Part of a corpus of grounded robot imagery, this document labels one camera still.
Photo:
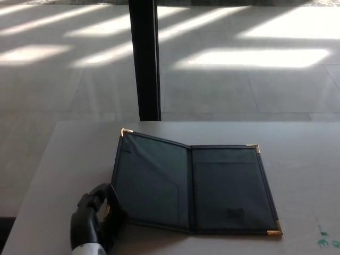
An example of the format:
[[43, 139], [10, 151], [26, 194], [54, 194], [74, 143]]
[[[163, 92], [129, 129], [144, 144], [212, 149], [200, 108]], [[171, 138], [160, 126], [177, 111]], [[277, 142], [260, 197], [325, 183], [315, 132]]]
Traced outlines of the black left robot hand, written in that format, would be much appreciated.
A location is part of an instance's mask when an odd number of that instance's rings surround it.
[[108, 254], [128, 223], [111, 184], [103, 183], [84, 194], [72, 214], [72, 254]]

